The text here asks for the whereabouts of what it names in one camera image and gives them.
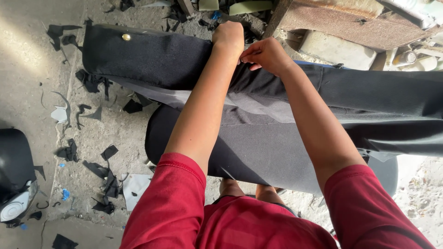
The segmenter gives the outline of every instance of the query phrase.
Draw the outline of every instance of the hand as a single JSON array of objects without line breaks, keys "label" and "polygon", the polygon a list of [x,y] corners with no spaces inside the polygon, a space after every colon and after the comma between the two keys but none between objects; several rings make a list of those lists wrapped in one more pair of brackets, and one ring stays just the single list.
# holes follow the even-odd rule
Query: hand
[{"label": "hand", "polygon": [[254,63],[249,68],[252,71],[263,67],[277,77],[280,77],[285,70],[295,64],[273,37],[252,44],[240,55],[240,60],[243,63]]},{"label": "hand", "polygon": [[245,49],[245,39],[243,36],[243,26],[241,23],[227,21],[220,24],[212,34],[214,48],[221,49],[224,53],[232,52],[238,59]]}]

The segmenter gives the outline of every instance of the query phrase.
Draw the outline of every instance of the blue plastic scrap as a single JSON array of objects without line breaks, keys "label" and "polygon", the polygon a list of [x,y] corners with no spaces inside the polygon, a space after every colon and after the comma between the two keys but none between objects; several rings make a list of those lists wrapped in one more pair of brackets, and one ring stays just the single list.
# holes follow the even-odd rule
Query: blue plastic scrap
[{"label": "blue plastic scrap", "polygon": [[66,199],[68,199],[70,192],[68,190],[66,190],[66,188],[63,189],[63,201],[66,201]]},{"label": "blue plastic scrap", "polygon": [[222,16],[222,14],[220,12],[218,12],[217,10],[214,11],[214,13],[211,16],[211,20],[218,20],[218,18]]}]

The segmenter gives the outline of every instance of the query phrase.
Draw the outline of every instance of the left hand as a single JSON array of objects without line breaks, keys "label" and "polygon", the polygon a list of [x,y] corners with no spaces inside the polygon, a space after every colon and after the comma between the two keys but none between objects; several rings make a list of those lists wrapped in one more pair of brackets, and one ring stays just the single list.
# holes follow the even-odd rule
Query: left hand
[{"label": "left hand", "polygon": [[212,34],[214,48],[220,48],[225,52],[232,52],[237,58],[245,48],[243,26],[241,23],[227,21],[220,24]]}]

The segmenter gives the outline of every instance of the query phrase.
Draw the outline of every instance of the leg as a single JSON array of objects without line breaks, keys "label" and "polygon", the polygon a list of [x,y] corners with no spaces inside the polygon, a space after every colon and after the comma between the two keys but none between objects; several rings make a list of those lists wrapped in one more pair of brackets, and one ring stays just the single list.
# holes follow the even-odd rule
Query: leg
[{"label": "leg", "polygon": [[280,199],[280,196],[278,196],[275,188],[272,186],[257,184],[255,197],[259,201],[264,201],[269,203],[280,203],[284,205],[284,202]]},{"label": "leg", "polygon": [[225,195],[244,196],[236,180],[222,178],[220,183],[220,197]]}]

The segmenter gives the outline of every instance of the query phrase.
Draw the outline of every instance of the metal can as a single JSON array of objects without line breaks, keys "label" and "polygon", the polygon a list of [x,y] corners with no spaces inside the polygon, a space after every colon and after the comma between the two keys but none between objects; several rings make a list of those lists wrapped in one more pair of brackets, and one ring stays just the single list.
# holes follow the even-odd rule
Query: metal can
[{"label": "metal can", "polygon": [[406,66],[413,64],[417,60],[417,53],[414,51],[404,52],[402,54],[397,55],[392,64],[394,66]]}]

